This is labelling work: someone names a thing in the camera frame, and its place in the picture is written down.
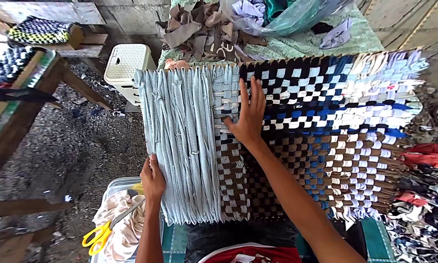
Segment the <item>concrete block wall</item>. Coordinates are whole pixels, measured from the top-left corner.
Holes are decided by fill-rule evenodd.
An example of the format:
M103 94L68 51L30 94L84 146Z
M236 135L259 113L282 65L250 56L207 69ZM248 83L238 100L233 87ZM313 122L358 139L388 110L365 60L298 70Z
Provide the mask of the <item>concrete block wall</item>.
M167 21L170 0L95 0L94 3L107 23L105 28L115 44L146 44L157 63L162 42L156 34L156 11L161 20Z

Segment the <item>red fabric scrap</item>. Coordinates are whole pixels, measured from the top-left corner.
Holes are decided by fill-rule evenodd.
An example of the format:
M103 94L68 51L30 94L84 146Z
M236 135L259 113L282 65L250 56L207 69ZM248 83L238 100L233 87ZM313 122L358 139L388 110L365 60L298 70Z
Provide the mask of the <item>red fabric scrap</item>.
M402 156L404 156L404 164L410 167L414 167L415 164L428 164L438 168L438 155L403 153Z
M414 147L407 148L407 151L438 155L438 143L420 143Z
M424 206L427 201L421 198L415 198L415 194L411 192L404 192L401 196L395 197L396 200L412 203L415 206Z

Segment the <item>beige cloth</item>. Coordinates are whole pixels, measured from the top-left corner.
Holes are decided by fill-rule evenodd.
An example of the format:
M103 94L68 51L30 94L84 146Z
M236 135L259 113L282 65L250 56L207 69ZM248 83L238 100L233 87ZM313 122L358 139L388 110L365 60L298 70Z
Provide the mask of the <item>beige cloth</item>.
M104 201L92 221L96 226L104 225L142 200L144 195L130 197L127 190L117 192ZM108 263L125 262L136 251L144 226L145 204L138 206L113 227L105 248L101 251Z

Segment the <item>light blue fabric strip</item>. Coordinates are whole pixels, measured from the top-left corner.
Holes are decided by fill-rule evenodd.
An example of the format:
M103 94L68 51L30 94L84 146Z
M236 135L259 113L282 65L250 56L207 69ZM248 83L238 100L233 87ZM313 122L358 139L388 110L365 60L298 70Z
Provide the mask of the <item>light blue fabric strip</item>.
M146 147L166 180L168 225L222 220L209 70L136 70Z

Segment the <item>plastic container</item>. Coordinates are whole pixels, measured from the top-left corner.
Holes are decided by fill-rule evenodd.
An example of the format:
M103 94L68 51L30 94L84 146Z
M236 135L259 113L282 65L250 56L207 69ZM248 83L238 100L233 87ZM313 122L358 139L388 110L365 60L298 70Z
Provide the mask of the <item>plastic container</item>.
M137 195L138 193L135 190L132 190L133 186L136 183L140 183L141 179L140 177L122 177L117 178L109 183L107 186L107 190L105 191L104 195L102 195L102 202L104 202L109 196L117 193L118 191L122 190L128 190L131 196ZM162 244L162 236L164 234L164 217L162 213L159 214L159 226L160 226L160 235L161 235L161 244ZM136 258L136 251L133 254L132 257L130 257L125 263L134 263L134 260ZM96 254L91 257L90 260L91 263L107 263L105 261L104 256L102 254Z
M151 50L144 44L120 44L112 49L104 80L117 89L131 104L139 106L140 93L132 81L135 69L157 69Z

